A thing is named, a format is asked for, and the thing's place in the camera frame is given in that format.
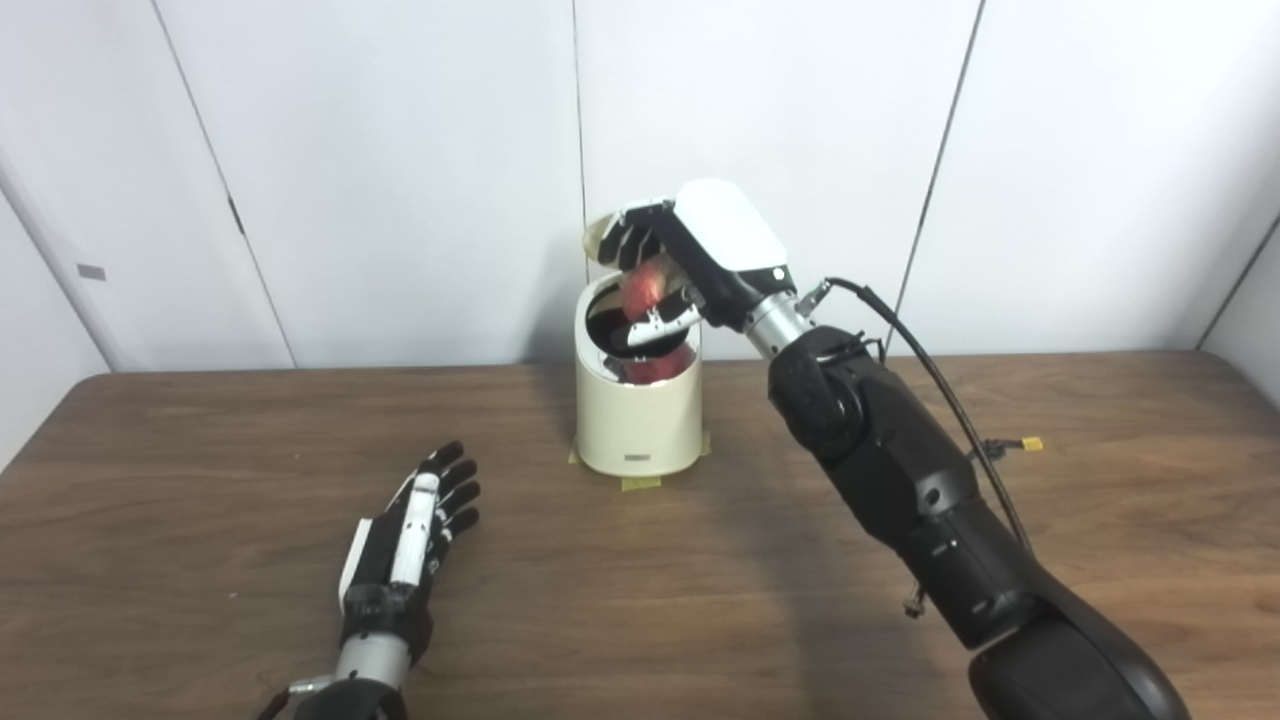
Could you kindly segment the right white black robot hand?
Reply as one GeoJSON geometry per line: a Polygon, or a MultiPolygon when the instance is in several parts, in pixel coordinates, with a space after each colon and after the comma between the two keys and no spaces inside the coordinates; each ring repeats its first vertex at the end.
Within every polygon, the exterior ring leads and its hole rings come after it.
{"type": "Polygon", "coordinates": [[[672,199],[626,205],[589,225],[582,246],[627,275],[659,259],[669,278],[654,307],[612,333],[612,350],[649,350],[705,322],[773,359],[810,329],[783,245],[728,181],[689,181],[672,199]]]}

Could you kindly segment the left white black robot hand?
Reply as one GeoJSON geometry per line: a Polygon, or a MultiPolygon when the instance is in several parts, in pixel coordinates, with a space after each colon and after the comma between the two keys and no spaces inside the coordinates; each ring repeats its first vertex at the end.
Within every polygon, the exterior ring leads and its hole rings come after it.
{"type": "Polygon", "coordinates": [[[433,580],[456,541],[480,519],[477,464],[452,441],[428,455],[375,518],[365,518],[343,568],[340,641],[389,635],[410,665],[429,647],[433,580]]]}

